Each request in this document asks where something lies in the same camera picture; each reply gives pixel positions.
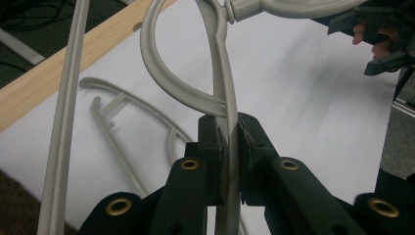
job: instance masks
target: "dark floor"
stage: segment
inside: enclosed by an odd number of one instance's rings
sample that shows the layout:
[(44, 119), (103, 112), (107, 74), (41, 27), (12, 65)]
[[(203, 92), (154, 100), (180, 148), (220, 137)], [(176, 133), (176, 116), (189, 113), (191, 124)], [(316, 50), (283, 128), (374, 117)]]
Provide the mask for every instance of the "dark floor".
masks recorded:
[[(7, 2), (7, 0), (0, 0), (0, 7), (3, 1)], [(25, 11), (13, 20), (2, 22), (0, 26), (47, 58), (67, 44), (70, 15), (75, 1), (45, 0), (42, 2), (41, 6)], [(123, 7), (125, 5), (117, 0), (91, 0), (87, 30), (100, 24)], [(35, 27), (34, 24), (45, 25), (32, 29)], [(31, 68), (33, 66), (30, 63), (0, 44), (0, 88)], [(415, 103), (415, 77), (409, 80), (399, 98)], [(392, 109), (381, 168), (402, 178), (414, 173), (414, 143), (415, 118)]]

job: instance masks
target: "white table surface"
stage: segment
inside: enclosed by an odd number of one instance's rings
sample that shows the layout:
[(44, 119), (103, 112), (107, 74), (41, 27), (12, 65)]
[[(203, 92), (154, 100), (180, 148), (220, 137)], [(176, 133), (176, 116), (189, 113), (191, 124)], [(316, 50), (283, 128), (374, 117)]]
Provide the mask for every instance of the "white table surface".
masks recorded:
[[(140, 31), (84, 71), (151, 102), (197, 139), (201, 113), (166, 95), (148, 75), (139, 48)], [(370, 45), (351, 45), (341, 33), (309, 20), (266, 14), (229, 25), (227, 46), (238, 110), (260, 121), (281, 156), (303, 161), (327, 189), (349, 203), (374, 190), (397, 73), (363, 75)], [(157, 26), (158, 48), (167, 66), (189, 84), (211, 93), (211, 62), (196, 3), (178, 1)], [(89, 112), (95, 96), (79, 89), (69, 170), (67, 221), (79, 228), (104, 197), (132, 187)], [(0, 134), (0, 168), (41, 199), (57, 94)], [(169, 173), (168, 129), (128, 105), (115, 118), (115, 136), (149, 191)], [(183, 155), (183, 142), (178, 141)], [(267, 234), (261, 209), (243, 208), (251, 234)]]

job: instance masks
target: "wooden board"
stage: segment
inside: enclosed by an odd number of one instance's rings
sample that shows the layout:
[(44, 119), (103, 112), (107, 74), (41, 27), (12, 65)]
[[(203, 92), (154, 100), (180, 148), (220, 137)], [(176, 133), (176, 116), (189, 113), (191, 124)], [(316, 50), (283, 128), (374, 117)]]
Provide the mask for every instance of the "wooden board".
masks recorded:
[[(175, 0), (167, 0), (164, 8)], [(151, 0), (137, 0), (85, 34), (80, 71), (113, 49), (141, 26)], [(0, 132), (56, 92), (66, 48), (0, 90)]]

